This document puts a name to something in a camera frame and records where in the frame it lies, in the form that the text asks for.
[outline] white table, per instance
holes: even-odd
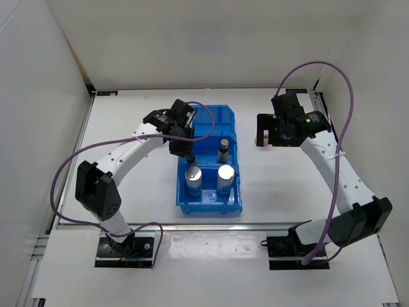
[[[299,148],[258,148],[256,117],[272,113],[274,89],[252,90],[143,90],[119,91],[118,96],[95,98],[82,147],[109,139],[125,138],[154,109],[170,107],[180,98],[204,104],[228,104],[235,112],[240,165],[241,214],[191,214],[176,206],[177,157],[168,145],[156,149],[123,179],[119,192],[121,212],[128,223],[283,223],[321,219],[327,216],[331,193],[315,165]],[[298,94],[306,112],[313,106],[309,94]],[[94,162],[115,145],[82,153]],[[64,215],[95,221],[74,198],[75,179],[68,187]]]
[[[120,185],[121,211],[129,223],[170,224],[157,266],[94,268],[99,232],[59,224],[47,244],[33,297],[46,298],[46,307],[382,307],[398,302],[376,236],[348,246],[329,270],[269,271],[267,250],[260,246],[266,232],[258,227],[267,223],[264,227],[281,229],[277,233],[285,235],[284,223],[325,217],[331,199],[314,164],[299,148],[255,146],[256,115],[272,112],[274,93],[274,89],[146,90],[96,97],[82,146],[127,137],[146,114],[169,107],[177,98],[228,104],[236,116],[243,212],[183,215],[175,205],[177,158],[164,145]],[[298,97],[306,112],[313,110],[308,94]],[[76,163],[95,161],[112,147],[85,152]],[[148,177],[140,177],[142,172]],[[72,180],[63,213],[94,221],[73,197],[74,188]],[[198,225],[203,223],[230,226],[214,226],[218,230],[209,232],[209,226]],[[190,231],[181,231],[183,227]],[[330,255],[336,249],[327,246]]]

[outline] blue plastic container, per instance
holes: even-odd
[[[243,210],[240,199],[240,170],[237,161],[237,140],[235,131],[235,114],[229,106],[207,106],[215,118],[215,130],[208,138],[193,144],[193,154],[198,164],[188,164],[184,158],[178,161],[178,180],[176,186],[176,206],[182,212],[241,212]],[[206,135],[212,127],[209,114],[202,107],[197,108],[197,115],[193,120],[195,138]],[[220,141],[229,141],[228,163],[235,169],[233,188],[229,195],[217,194],[217,171],[223,164],[217,163]],[[187,192],[185,171],[196,165],[202,171],[202,193],[191,196]]]

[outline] cable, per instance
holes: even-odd
[[[106,230],[104,227],[102,227],[98,223],[92,223],[92,222],[88,222],[88,221],[80,221],[78,219],[72,219],[72,218],[66,217],[62,213],[58,212],[56,204],[54,202],[54,193],[55,193],[57,181],[58,181],[58,178],[59,178],[61,172],[63,171],[64,167],[74,157],[78,156],[82,152],[85,152],[86,150],[96,148],[96,147],[99,147],[99,146],[118,144],[118,143],[128,143],[128,142],[131,142],[131,141],[135,141],[138,138],[148,139],[148,138],[163,138],[163,137],[165,137],[166,139],[174,139],[174,140],[178,140],[178,141],[186,141],[186,142],[192,142],[192,143],[195,143],[195,142],[198,142],[198,141],[201,141],[203,139],[208,138],[213,133],[213,131],[215,130],[215,118],[214,118],[212,112],[210,111],[210,109],[208,107],[206,107],[204,104],[202,104],[200,102],[190,101],[190,102],[187,102],[187,103],[188,104],[197,104],[197,105],[203,107],[207,111],[207,113],[209,113],[210,119],[212,121],[212,127],[211,127],[210,131],[205,136],[202,136],[202,137],[197,138],[197,139],[189,139],[189,138],[181,138],[179,136],[164,136],[163,134],[144,134],[144,135],[125,138],[125,139],[115,139],[115,140],[112,140],[112,141],[105,141],[105,142],[95,143],[95,144],[88,145],[88,146],[85,146],[84,148],[79,149],[78,151],[76,151],[72,155],[70,155],[68,158],[66,158],[63,163],[61,163],[61,165],[59,166],[59,168],[56,171],[56,174],[54,175],[54,178],[52,179],[51,189],[50,189],[50,206],[51,206],[51,210],[53,211],[53,213],[56,216],[58,216],[60,219],[64,219],[65,221],[75,223],[75,224],[79,224],[79,225],[94,226],[94,227],[97,227],[98,229],[102,230],[105,233],[109,233],[108,230]],[[128,233],[124,233],[122,235],[116,235],[116,234],[113,234],[113,233],[109,233],[109,236],[114,237],[114,238],[128,237],[129,235],[132,235],[133,233],[138,232],[139,230],[141,230],[141,229],[143,229],[143,228],[145,228],[147,226],[152,226],[152,225],[156,225],[160,229],[160,238],[159,238],[159,242],[158,242],[158,247],[156,248],[155,256],[153,257],[153,261],[152,261],[152,267],[153,267],[155,265],[155,263],[156,263],[156,259],[157,259],[158,252],[159,252],[159,247],[160,247],[160,245],[162,243],[163,234],[164,234],[164,230],[163,230],[163,227],[162,227],[161,224],[159,224],[158,222],[150,222],[150,223],[146,223],[146,224],[144,224],[144,225],[142,225],[142,226],[140,226],[140,227],[138,227],[138,228],[136,228],[134,230],[131,230]]]
[[[310,62],[301,64],[301,65],[299,65],[299,66],[293,68],[293,69],[284,77],[284,79],[281,81],[279,87],[277,88],[277,92],[276,92],[275,94],[276,94],[276,95],[279,94],[279,92],[280,92],[280,90],[281,90],[281,88],[282,88],[284,82],[286,82],[286,80],[288,79],[288,77],[289,77],[293,72],[295,72],[296,70],[298,70],[298,69],[300,69],[300,68],[302,68],[302,67],[304,67],[304,66],[312,65],[312,64],[323,64],[323,65],[330,66],[330,67],[334,68],[335,70],[337,70],[337,71],[344,77],[344,79],[345,79],[345,81],[346,81],[346,83],[347,83],[347,85],[348,85],[348,89],[349,89],[349,91],[350,91],[350,111],[348,112],[348,117],[346,118],[344,127],[343,127],[343,129],[342,129],[342,131],[341,131],[341,134],[339,135],[338,144],[337,144],[337,147],[336,147],[336,150],[335,150],[335,154],[336,154],[337,156],[335,157],[334,190],[333,190],[333,193],[332,193],[332,201],[331,201],[331,206],[330,206],[330,211],[329,211],[329,213],[328,213],[327,221],[325,222],[324,229],[323,229],[323,231],[322,231],[320,240],[318,241],[316,247],[315,247],[307,256],[305,256],[305,257],[302,259],[301,263],[302,263],[303,265],[309,264],[309,263],[311,262],[311,260],[316,256],[316,254],[323,249],[325,236],[327,235],[328,229],[330,228],[330,225],[331,225],[332,215],[334,214],[335,205],[336,205],[336,201],[337,201],[337,195],[338,195],[338,184],[339,184],[339,151],[340,151],[340,149],[341,149],[341,143],[343,142],[346,129],[348,128],[348,126],[349,126],[349,124],[350,124],[350,122],[351,122],[352,112],[353,112],[353,103],[354,103],[354,101],[353,101],[353,89],[352,89],[352,84],[351,84],[350,79],[348,78],[348,76],[345,74],[345,72],[344,72],[339,66],[337,66],[337,65],[335,65],[335,64],[333,64],[333,63],[327,62],[327,61],[310,61]]]

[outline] blue bin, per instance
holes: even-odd
[[[188,164],[184,158],[178,160],[178,179],[176,186],[176,206],[182,212],[241,212],[243,210],[240,199],[240,169],[237,161],[237,139],[235,131],[235,114],[229,106],[207,106],[215,118],[215,130],[208,138],[193,144],[193,154],[198,164]],[[202,107],[197,108],[197,115],[193,120],[195,138],[208,133],[212,127],[209,114]],[[235,169],[233,188],[229,195],[219,195],[217,188],[217,171],[223,164],[217,163],[220,141],[229,141],[228,165]],[[195,165],[202,171],[202,194],[191,196],[187,191],[185,171]]]

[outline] silver can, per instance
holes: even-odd
[[[217,171],[217,192],[220,195],[230,194],[235,178],[235,169],[230,165],[222,165]]]
[[[191,166],[185,171],[187,191],[192,196],[202,193],[202,171],[197,166]]]

